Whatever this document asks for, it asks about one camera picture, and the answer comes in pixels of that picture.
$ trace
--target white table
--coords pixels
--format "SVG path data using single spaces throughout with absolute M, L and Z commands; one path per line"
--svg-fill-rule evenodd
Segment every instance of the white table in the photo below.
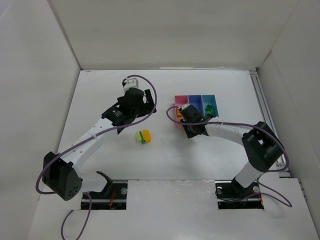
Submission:
M 262 181 L 287 194 L 293 208 L 264 197 L 265 210 L 218 210 L 212 180 L 232 179 L 241 170 L 248 161 L 243 147 L 220 138 L 187 139 L 166 117 L 174 95 L 214 94 L 224 121 L 256 124 L 262 115 L 248 71 L 82 71 L 59 151 L 123 95 L 121 81 L 132 74 L 148 78 L 156 87 L 157 113 L 126 128 L 85 163 L 84 172 L 102 171 L 113 179 L 133 181 L 128 186 L 127 210 L 93 211 L 82 239 L 318 239 L 298 181 L 280 179 L 277 173 L 266 174 Z M 139 84 L 150 88 L 142 80 Z M 143 129 L 152 135 L 146 145 L 135 141 L 136 132 Z M 56 195 L 41 196 L 29 240 L 61 239 L 62 220 L 68 210 L 80 208 L 80 200 L 80 194 L 68 202 Z M 70 216 L 66 236 L 77 236 L 86 214 L 79 210 Z

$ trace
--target screw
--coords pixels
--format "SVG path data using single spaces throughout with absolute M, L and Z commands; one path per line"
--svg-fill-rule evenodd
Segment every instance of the screw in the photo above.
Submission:
M 258 186 L 254 186 L 252 189 L 255 193 L 260 193 L 260 188 Z
M 217 194 L 222 194 L 222 186 L 218 186 L 218 187 L 216 188 L 216 193 L 217 193 Z
M 128 192 L 128 190 L 127 190 L 125 187 L 121 188 L 121 190 L 120 190 L 120 193 L 121 193 L 122 195 L 126 195 L 127 192 Z

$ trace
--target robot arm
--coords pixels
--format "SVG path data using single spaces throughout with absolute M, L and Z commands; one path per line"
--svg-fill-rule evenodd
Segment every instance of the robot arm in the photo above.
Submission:
M 117 103 L 102 113 L 101 118 L 92 128 L 80 137 L 70 147 L 93 137 L 92 140 L 66 153 L 54 162 L 42 177 L 42 181 L 62 199 L 68 201 L 78 192 L 101 192 L 112 180 L 97 171 L 96 173 L 80 174 L 86 160 L 97 151 L 104 143 L 117 136 L 136 118 L 149 114 L 155 104 L 149 89 L 142 91 L 138 88 L 136 78 L 123 83 L 124 96 L 117 99 Z M 112 127 L 124 126 L 109 130 Z M 49 152 L 43 159 L 45 167 L 57 154 Z
M 210 122 L 221 122 L 216 116 L 202 114 L 190 104 L 185 104 L 180 109 L 183 123 L 207 123 L 202 125 L 184 125 L 183 128 L 188 138 L 197 135 L 209 137 L 220 137 L 244 147 L 248 162 L 243 169 L 231 181 L 231 188 L 239 197 L 248 195 L 250 185 L 270 167 L 283 154 L 278 145 L 272 142 L 263 132 L 243 126 L 231 126 L 214 124 Z M 272 136 L 275 134 L 265 122 L 259 122 L 257 127 L 267 131 Z

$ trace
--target wall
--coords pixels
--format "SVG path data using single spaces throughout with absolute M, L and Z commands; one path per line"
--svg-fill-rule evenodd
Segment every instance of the wall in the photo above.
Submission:
M 85 69 L 260 67 L 298 0 L 49 0 Z
M 300 0 L 258 73 L 320 233 L 320 1 Z
M 79 71 L 47 1 L 0 1 L 3 240 L 28 237 L 36 178 L 44 155 L 57 150 Z

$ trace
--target purple cable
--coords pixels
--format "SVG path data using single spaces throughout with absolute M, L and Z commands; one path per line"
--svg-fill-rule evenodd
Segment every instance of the purple cable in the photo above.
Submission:
M 105 133 L 107 133 L 107 132 L 109 132 L 109 131 L 112 131 L 112 130 L 123 129 L 123 128 L 127 128 L 127 127 L 130 127 L 130 126 L 137 125 L 137 124 L 145 121 L 146 119 L 148 119 L 148 118 L 154 113 L 154 111 L 155 111 L 155 109 L 156 109 L 156 106 L 157 106 L 157 102 L 158 102 L 157 91 L 156 91 L 154 85 L 153 85 L 148 79 L 146 79 L 145 77 L 140 76 L 140 75 L 130 75 L 130 76 L 127 76 L 122 82 L 125 82 L 127 79 L 133 78 L 133 77 L 141 78 L 141 79 L 145 80 L 145 81 L 151 86 L 151 88 L 153 89 L 153 92 L 154 92 L 154 106 L 153 106 L 153 109 L 151 110 L 151 112 L 150 112 L 146 117 L 144 117 L 143 119 L 141 119 L 141 120 L 139 120 L 139 121 L 136 121 L 136 122 L 133 122 L 133 123 L 130 123 L 130 124 L 126 124 L 126 125 L 122 125 L 122 126 L 115 126 L 115 127 L 108 128 L 108 129 L 106 129 L 106 130 L 103 130 L 103 131 L 101 131 L 101 132 L 98 132 L 98 133 L 95 135 L 96 137 L 98 137 L 98 136 L 100 136 L 100 135 L 102 135 L 102 134 L 105 134 Z M 54 159 L 52 159 L 52 160 L 43 168 L 43 170 L 40 172 L 40 174 L 39 174 L 39 176 L 38 176 L 38 178 L 37 178 L 37 180 L 36 180 L 36 183 L 35 183 L 35 189 L 36 189 L 36 191 L 37 191 L 39 194 L 43 194 L 43 195 L 54 194 L 55 192 L 53 192 L 53 191 L 49 191 L 49 192 L 47 191 L 47 192 L 46 192 L 46 191 L 41 191 L 41 190 L 39 189 L 39 183 L 40 183 L 40 181 L 41 181 L 41 178 L 44 176 L 45 172 L 49 169 L 49 167 L 50 167 L 55 161 L 57 161 L 57 160 L 58 160 L 59 158 L 61 158 L 63 155 L 65 155 L 65 154 L 67 154 L 68 152 L 76 149 L 77 147 L 79 147 L 79 146 L 81 146 L 81 145 L 83 145 L 83 144 L 85 144 L 85 143 L 93 140 L 94 138 L 95 138 L 94 136 L 91 136 L 91 137 L 87 138 L 86 140 L 83 140 L 83 141 L 79 142 L 78 144 L 76 144 L 76 145 L 68 148 L 67 150 L 65 150 L 65 151 L 63 151 L 62 153 L 58 154 Z
M 84 194 L 87 195 L 88 198 L 89 198 L 89 209 L 88 209 L 88 214 L 86 215 L 86 219 L 85 219 L 85 221 L 84 221 L 83 227 L 82 227 L 82 229 L 81 229 L 81 232 L 80 232 L 79 236 L 78 236 L 75 240 L 80 239 L 82 233 L 84 232 L 85 227 L 86 227 L 87 222 L 88 222 L 88 219 L 89 219 L 89 216 L 90 216 L 91 208 L 92 208 L 92 199 L 91 199 L 90 194 L 89 194 L 88 192 L 84 192 Z M 67 220 L 67 218 L 69 217 L 69 215 L 70 215 L 73 211 L 74 211 L 74 210 L 71 210 L 71 211 L 65 216 L 65 218 L 64 218 L 64 220 L 63 220 L 63 222 L 62 222 L 62 225 L 61 225 L 61 237 L 62 237 L 63 240 L 66 240 L 66 239 L 65 239 L 65 236 L 64 236 L 64 226 L 65 226 L 66 220 Z
M 170 117 L 170 115 L 169 115 L 169 111 L 170 111 L 171 109 L 177 109 L 177 108 L 179 108 L 179 107 L 178 107 L 178 106 L 171 106 L 171 107 L 169 107 L 169 108 L 166 110 L 166 116 L 167 116 L 172 122 L 174 122 L 174 123 L 176 123 L 176 124 L 185 125 L 185 126 L 196 126 L 196 125 L 204 125 L 204 124 L 221 124 L 221 125 L 224 124 L 224 125 L 230 125 L 230 126 L 245 126 L 245 127 L 249 127 L 249 128 L 253 128 L 253 129 L 259 130 L 260 132 L 262 132 L 262 133 L 264 133 L 265 135 L 267 135 L 268 138 L 270 138 L 274 143 L 276 143 L 276 144 L 279 146 L 279 148 L 281 149 L 281 151 L 282 151 L 282 153 L 283 153 L 283 155 L 284 155 L 285 161 L 286 161 L 285 166 L 284 166 L 283 168 L 277 169 L 277 170 L 269 170 L 269 171 L 267 171 L 267 173 L 271 173 L 271 172 L 281 172 L 281 171 L 286 170 L 286 169 L 289 167 L 289 162 L 290 162 L 290 161 L 289 161 L 289 156 L 288 156 L 285 148 L 282 146 L 282 144 L 279 142 L 278 139 L 276 139 L 274 136 L 272 136 L 272 135 L 271 135 L 269 132 L 267 132 L 266 130 L 264 130 L 264 129 L 258 127 L 258 126 L 255 126 L 255 125 L 251 125 L 251 124 L 247 124 L 247 123 L 238 123 L 238 122 L 222 122 L 222 121 L 210 121 L 210 122 L 198 122 L 198 123 L 179 122 L 179 121 L 174 120 L 174 119 L 173 119 L 172 117 Z M 266 195 L 266 196 L 268 196 L 268 197 L 271 197 L 271 198 L 279 201 L 280 203 L 286 205 L 287 207 L 292 208 L 291 202 L 290 202 L 285 196 L 283 196 L 280 192 L 272 189 L 271 187 L 268 187 L 268 186 L 260 183 L 260 182 L 259 182 L 259 179 L 260 179 L 260 177 L 258 177 L 258 178 L 256 179 L 256 181 L 257 181 L 258 184 L 260 184 L 261 186 L 263 186 L 263 187 L 265 187 L 265 188 L 273 191 L 274 193 L 278 194 L 278 195 L 281 196 L 285 201 L 287 201 L 287 203 L 283 202 L 282 200 L 278 199 L 278 198 L 275 197 L 275 196 L 272 196 L 272 195 L 270 195 L 270 194 L 268 194 L 268 193 L 264 193 L 264 192 L 253 193 L 253 194 L 251 194 L 251 195 L 249 195 L 249 196 L 246 196 L 246 197 L 244 197 L 244 198 L 241 198 L 241 199 L 230 200 L 230 201 L 225 201 L 225 202 L 232 204 L 232 203 L 237 203 L 237 202 L 246 200 L 246 199 L 251 198 L 251 197 L 256 196 L 256 195 Z

